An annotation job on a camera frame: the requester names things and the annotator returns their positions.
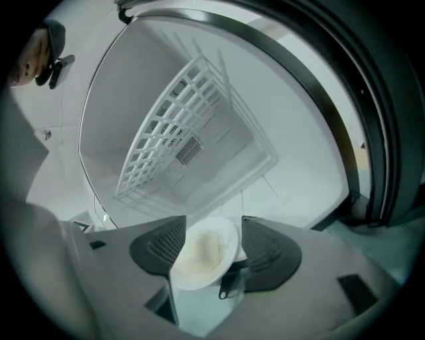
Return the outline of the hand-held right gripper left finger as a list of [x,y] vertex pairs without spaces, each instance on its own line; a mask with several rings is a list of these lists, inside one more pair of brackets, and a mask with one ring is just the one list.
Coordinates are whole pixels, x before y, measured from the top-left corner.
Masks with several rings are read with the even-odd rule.
[[145,272],[168,276],[185,245],[187,217],[170,216],[140,224],[143,232],[131,242],[131,259]]

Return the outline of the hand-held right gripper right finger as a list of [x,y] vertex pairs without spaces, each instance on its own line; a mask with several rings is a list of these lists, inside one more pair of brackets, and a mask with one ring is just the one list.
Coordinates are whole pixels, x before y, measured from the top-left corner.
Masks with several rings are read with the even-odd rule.
[[301,264],[301,248],[268,226],[263,218],[243,216],[241,246],[246,255],[246,292],[267,292],[287,282]]

